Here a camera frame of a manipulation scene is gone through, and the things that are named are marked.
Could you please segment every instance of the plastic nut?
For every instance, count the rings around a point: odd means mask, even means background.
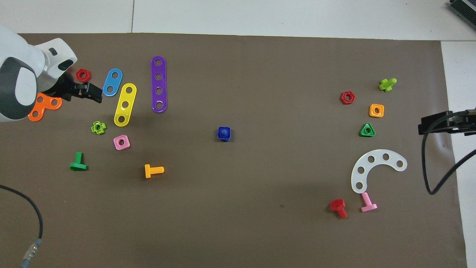
[[[121,135],[119,137],[115,137],[114,138],[114,146],[116,147],[116,150],[118,150],[118,151],[129,148],[129,146],[130,146],[129,138],[126,135]]]
[[[373,137],[375,136],[375,130],[370,123],[366,123],[359,132],[361,137]]]
[[[381,104],[372,104],[368,115],[376,118],[384,117],[384,106]]]
[[[76,72],[76,79],[81,82],[87,82],[91,79],[91,72],[86,69],[79,69]]]
[[[106,124],[102,123],[101,121],[94,122],[91,127],[91,131],[98,135],[104,134],[105,129],[106,129]]]
[[[351,104],[355,99],[356,96],[352,93],[352,91],[344,91],[340,96],[340,101],[342,101],[343,104]]]

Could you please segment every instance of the plastic bolt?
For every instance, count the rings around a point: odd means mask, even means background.
[[[395,78],[390,80],[384,79],[380,81],[380,85],[378,86],[380,90],[385,90],[385,92],[389,92],[392,90],[392,86],[397,82]]]
[[[74,162],[69,165],[69,168],[73,171],[86,170],[88,166],[81,164],[82,157],[83,157],[82,152],[76,152],[76,155],[74,156]]]
[[[223,142],[228,142],[231,139],[231,128],[228,126],[221,126],[217,130],[217,138]]]
[[[372,204],[372,201],[370,201],[370,198],[368,197],[367,192],[362,193],[362,198],[364,199],[364,202],[365,202],[365,207],[361,208],[362,212],[366,212],[366,211],[377,208],[377,205]]]
[[[336,211],[342,219],[347,218],[347,212],[344,209],[345,207],[346,204],[343,199],[336,199],[330,203],[330,209]]]
[[[151,174],[161,174],[164,173],[165,169],[163,166],[150,167],[149,164],[145,164],[144,168],[146,170],[146,178],[150,178]]]

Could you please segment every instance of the cable connector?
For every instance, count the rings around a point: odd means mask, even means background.
[[[28,248],[27,253],[23,256],[23,261],[21,262],[20,268],[27,268],[28,264],[30,264],[33,257],[35,257],[36,253],[41,244],[41,238],[36,239],[35,243],[31,244]]]

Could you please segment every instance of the blue square nut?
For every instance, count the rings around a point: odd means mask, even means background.
[[[227,142],[231,138],[231,128],[227,126],[218,127],[217,137],[223,142]]]

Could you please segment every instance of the plastic plate with holes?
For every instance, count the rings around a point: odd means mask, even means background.
[[[116,108],[116,115],[114,116],[114,124],[116,124],[116,126],[126,126],[129,123],[136,93],[137,88],[134,84],[127,83],[122,86],[118,106]]]
[[[155,56],[150,62],[150,85],[152,93],[152,110],[163,113],[167,109],[167,74],[165,59]]]
[[[28,118],[34,122],[39,121],[43,118],[45,109],[57,110],[61,105],[63,105],[63,100],[61,98],[53,98],[43,93],[38,93],[36,104],[30,114],[28,114]]]
[[[112,97],[116,95],[119,90],[120,82],[122,81],[122,71],[114,68],[111,69],[106,77],[106,81],[102,86],[102,92],[105,96]]]
[[[407,160],[386,149],[373,150],[361,156],[354,165],[350,178],[354,192],[361,194],[367,191],[367,175],[376,165],[389,165],[397,171],[404,171],[407,168]],[[358,183],[362,184],[362,188],[357,188]]]

